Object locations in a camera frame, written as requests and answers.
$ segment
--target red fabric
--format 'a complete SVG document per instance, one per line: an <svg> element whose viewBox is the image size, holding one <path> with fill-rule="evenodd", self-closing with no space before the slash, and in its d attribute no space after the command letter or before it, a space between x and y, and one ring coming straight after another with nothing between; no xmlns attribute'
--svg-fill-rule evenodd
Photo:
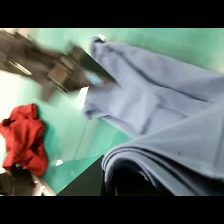
<svg viewBox="0 0 224 224"><path fill-rule="evenodd" d="M48 164L43 143L44 124L38 119L35 104L16 107L10 118L0 124L0 133L6 139L7 150L3 168L10 170L18 163L34 175L44 174Z"/></svg>

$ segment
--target teal table surface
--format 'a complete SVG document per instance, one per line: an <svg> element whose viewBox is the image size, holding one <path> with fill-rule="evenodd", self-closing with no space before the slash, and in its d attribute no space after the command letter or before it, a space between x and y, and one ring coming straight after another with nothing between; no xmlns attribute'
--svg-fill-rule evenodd
<svg viewBox="0 0 224 224"><path fill-rule="evenodd" d="M224 29L221 28L31 28L39 44L65 52L70 43L89 52L90 37L102 34L107 41L125 42L181 61L224 72ZM0 100L11 94L11 103L0 118L21 104L36 103L47 123L45 149L49 167L44 179L60 192L101 155L127 142L128 136L102 120L88 121L82 114L85 91L67 96L57 93L50 104L39 100L40 86L2 74ZM6 88L9 79L14 87Z"/></svg>

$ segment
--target red garment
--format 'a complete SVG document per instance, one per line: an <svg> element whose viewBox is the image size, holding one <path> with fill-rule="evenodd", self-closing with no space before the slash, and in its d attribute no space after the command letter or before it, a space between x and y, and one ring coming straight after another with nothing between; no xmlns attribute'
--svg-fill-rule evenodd
<svg viewBox="0 0 224 224"><path fill-rule="evenodd" d="M43 143L44 124L38 119L35 104L16 107L10 118L0 124L0 133L6 139L7 150L3 168L10 170L13 164L20 164L34 175L44 174L48 164Z"/></svg>

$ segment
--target green surface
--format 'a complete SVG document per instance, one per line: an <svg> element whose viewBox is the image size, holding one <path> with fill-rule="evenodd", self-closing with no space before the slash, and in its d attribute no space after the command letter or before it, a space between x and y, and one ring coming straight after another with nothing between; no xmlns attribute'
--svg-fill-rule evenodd
<svg viewBox="0 0 224 224"><path fill-rule="evenodd" d="M43 46L65 51L80 44L89 52L91 36L103 34L107 41L126 42L181 61L224 72L224 29L221 28L38 28L30 35ZM34 92L27 83L26 93ZM51 105L24 95L23 102L36 102L49 128L45 138L49 168L48 184L61 191L111 147L128 141L121 131L103 121L87 121L74 106L76 97L57 94ZM56 161L63 164L56 166Z"/></svg>

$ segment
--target blue fabric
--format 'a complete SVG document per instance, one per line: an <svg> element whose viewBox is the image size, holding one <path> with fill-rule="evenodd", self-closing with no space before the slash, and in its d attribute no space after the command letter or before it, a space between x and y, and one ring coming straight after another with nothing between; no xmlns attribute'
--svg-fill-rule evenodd
<svg viewBox="0 0 224 224"><path fill-rule="evenodd" d="M105 180L128 160L174 195L223 194L203 178L224 180L224 76L97 38L92 56L119 85L90 89L86 115L139 136L105 155Z"/></svg>

